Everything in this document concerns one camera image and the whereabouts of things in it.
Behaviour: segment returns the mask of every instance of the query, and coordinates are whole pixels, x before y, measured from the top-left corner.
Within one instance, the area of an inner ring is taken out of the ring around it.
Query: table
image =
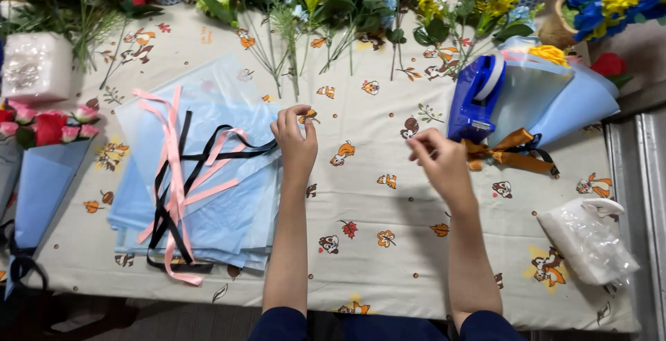
[[[261,26],[261,17],[255,15],[253,22],[259,29],[258,39],[265,41],[269,34]],[[414,14],[407,14],[405,33],[411,33],[414,24]],[[240,25],[257,37],[246,20]],[[326,46],[317,47],[318,38],[310,38],[298,101],[312,104],[316,111],[319,139],[306,199],[308,307],[312,310],[440,319],[450,314],[446,235],[455,231],[448,230],[445,203],[429,186],[421,168],[407,160],[409,149],[402,131],[416,128],[411,117],[417,118],[419,130],[445,130],[454,82],[434,71],[442,63],[432,57],[434,51],[416,44],[411,34],[406,36],[402,62],[396,55],[395,63],[385,39],[356,40],[353,75],[348,54],[318,75],[326,62]],[[305,40],[300,43],[299,62],[305,44]],[[491,50],[492,44],[479,43],[477,48]],[[114,253],[116,234],[105,220],[112,192],[132,152],[129,147],[122,156],[116,153],[117,164],[105,160],[108,145],[123,141],[114,108],[132,98],[133,88],[151,90],[227,52],[233,52],[247,69],[238,77],[251,79],[267,102],[295,103],[287,76],[282,77],[283,98],[279,99],[272,78],[234,30],[204,17],[194,6],[176,5],[160,16],[131,22],[122,33],[102,43],[96,49],[96,71],[75,82],[80,86],[73,90],[80,92],[72,91],[76,96],[71,101],[54,106],[65,109],[76,102],[97,103],[103,121],[102,132],[92,142],[36,255],[53,290],[261,304],[261,272],[244,270],[232,279],[225,266],[217,266],[199,287],[177,282],[148,267],[143,257]],[[112,56],[116,56],[115,62],[111,62]],[[106,86],[100,89],[109,69]],[[395,69],[393,81],[391,69]],[[331,165],[332,158],[349,146],[354,155],[346,156],[343,165]],[[565,283],[550,286],[548,280],[535,279],[531,261],[547,257],[551,243],[534,215],[580,196],[612,195],[599,125],[572,133],[546,149],[560,169],[557,179],[487,164],[471,175],[505,317],[522,329],[637,331],[640,326],[625,288],[583,284],[566,266],[558,268]],[[581,181],[589,181],[593,192],[581,194]],[[605,221],[616,228],[613,220]],[[352,225],[353,237],[348,233]],[[326,244],[328,237],[336,237],[337,246]],[[39,284],[34,274],[24,281],[35,287]]]

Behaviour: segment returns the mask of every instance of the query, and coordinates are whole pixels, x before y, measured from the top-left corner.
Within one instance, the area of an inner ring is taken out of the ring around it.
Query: tape roll
[[[500,81],[502,71],[504,71],[504,55],[501,52],[495,52],[488,56],[495,57],[495,65],[493,65],[493,70],[490,72],[490,77],[488,77],[484,87],[474,96],[474,100],[478,100],[479,102],[482,102],[490,95],[497,82]]]

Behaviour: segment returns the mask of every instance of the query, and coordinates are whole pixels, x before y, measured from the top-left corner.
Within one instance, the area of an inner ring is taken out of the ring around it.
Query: orange satin bow
[[[548,163],[529,155],[522,155],[518,152],[506,152],[506,150],[512,147],[528,144],[533,140],[533,135],[525,130],[525,128],[520,128],[506,136],[506,138],[498,143],[493,149],[488,148],[488,145],[486,144],[474,144],[469,140],[462,140],[461,143],[467,146],[468,161],[471,170],[481,170],[481,160],[485,156],[492,155],[498,162],[511,167],[533,170],[534,172],[550,172],[555,174],[557,170],[555,169],[554,163]]]

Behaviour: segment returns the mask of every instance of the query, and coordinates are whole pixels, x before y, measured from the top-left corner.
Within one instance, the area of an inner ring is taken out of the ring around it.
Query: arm
[[[278,113],[271,131],[282,149],[284,175],[280,192],[278,222],[271,261],[264,283],[263,312],[275,307],[308,311],[308,251],[305,222],[305,189],[317,157],[317,137],[310,119],[306,137],[300,132],[297,115],[310,106],[294,106]]]
[[[449,233],[449,299],[455,326],[476,311],[502,315],[500,289],[490,268],[479,220],[479,204],[471,188],[465,146],[428,129],[407,140],[410,160],[424,167],[435,190],[451,209]]]

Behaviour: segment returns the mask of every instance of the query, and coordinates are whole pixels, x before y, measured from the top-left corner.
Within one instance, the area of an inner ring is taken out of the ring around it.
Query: hand
[[[410,161],[424,168],[430,184],[449,207],[476,204],[463,144],[443,137],[430,128],[407,140],[412,149]]]
[[[308,113],[310,106],[299,104],[278,112],[278,119],[271,123],[275,141],[282,149],[284,177],[305,186],[317,157],[317,132],[309,118],[305,119],[305,135],[300,133],[298,118]]]

